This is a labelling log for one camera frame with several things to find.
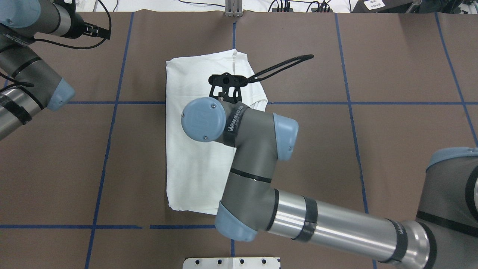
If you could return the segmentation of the aluminium frame post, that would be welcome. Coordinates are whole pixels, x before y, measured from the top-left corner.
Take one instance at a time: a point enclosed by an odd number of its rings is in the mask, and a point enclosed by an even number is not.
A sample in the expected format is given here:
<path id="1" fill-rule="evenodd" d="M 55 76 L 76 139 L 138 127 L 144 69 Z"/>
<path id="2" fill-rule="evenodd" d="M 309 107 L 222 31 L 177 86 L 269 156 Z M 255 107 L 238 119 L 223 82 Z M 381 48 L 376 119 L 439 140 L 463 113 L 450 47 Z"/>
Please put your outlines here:
<path id="1" fill-rule="evenodd" d="M 242 0 L 225 0 L 225 17 L 242 17 Z"/>

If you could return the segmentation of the white long-sleeve printed shirt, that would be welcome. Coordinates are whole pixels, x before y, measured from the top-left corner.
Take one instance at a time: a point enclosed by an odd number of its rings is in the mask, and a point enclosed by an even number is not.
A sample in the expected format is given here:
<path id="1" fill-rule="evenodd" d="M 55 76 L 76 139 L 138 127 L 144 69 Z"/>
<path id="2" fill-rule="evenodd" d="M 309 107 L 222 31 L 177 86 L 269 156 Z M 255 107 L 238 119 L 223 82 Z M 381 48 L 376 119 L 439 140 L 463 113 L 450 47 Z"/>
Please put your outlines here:
<path id="1" fill-rule="evenodd" d="M 254 74 L 248 55 L 236 49 L 166 62 L 166 194 L 172 210 L 217 213 L 236 150 L 189 138 L 181 113 L 189 102 L 208 97 L 210 75 L 226 72 Z"/>

